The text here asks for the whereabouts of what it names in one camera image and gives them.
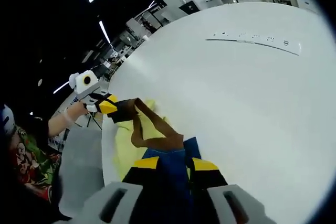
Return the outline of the person's left hand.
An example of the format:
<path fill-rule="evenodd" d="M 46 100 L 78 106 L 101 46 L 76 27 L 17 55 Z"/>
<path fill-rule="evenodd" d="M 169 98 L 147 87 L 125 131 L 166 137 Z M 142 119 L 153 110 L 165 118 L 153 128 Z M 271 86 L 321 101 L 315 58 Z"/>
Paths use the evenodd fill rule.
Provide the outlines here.
<path fill-rule="evenodd" d="M 65 108 L 62 112 L 62 115 L 64 116 L 66 122 L 71 125 L 74 124 L 80 116 L 87 113 L 88 110 L 86 109 L 86 105 L 81 101 L 77 101 L 69 107 Z"/>

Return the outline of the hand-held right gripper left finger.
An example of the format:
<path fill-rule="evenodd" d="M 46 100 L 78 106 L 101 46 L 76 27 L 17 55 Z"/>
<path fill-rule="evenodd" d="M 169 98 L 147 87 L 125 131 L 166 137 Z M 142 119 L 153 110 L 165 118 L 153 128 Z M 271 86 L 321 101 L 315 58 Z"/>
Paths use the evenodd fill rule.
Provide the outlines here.
<path fill-rule="evenodd" d="M 159 157 L 136 161 L 121 182 L 112 182 L 92 195 L 83 207 L 84 223 L 154 223 L 154 200 L 145 186 L 155 179 Z"/>

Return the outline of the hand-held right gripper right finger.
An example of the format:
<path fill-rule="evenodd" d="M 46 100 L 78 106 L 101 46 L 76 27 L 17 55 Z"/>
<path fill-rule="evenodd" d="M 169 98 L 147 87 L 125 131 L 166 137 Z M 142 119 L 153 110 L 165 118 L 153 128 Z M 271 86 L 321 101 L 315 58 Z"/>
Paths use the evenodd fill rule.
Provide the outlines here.
<path fill-rule="evenodd" d="M 218 167 L 193 158 L 193 214 L 196 223 L 274 223 L 265 206 L 236 184 L 228 184 Z"/>

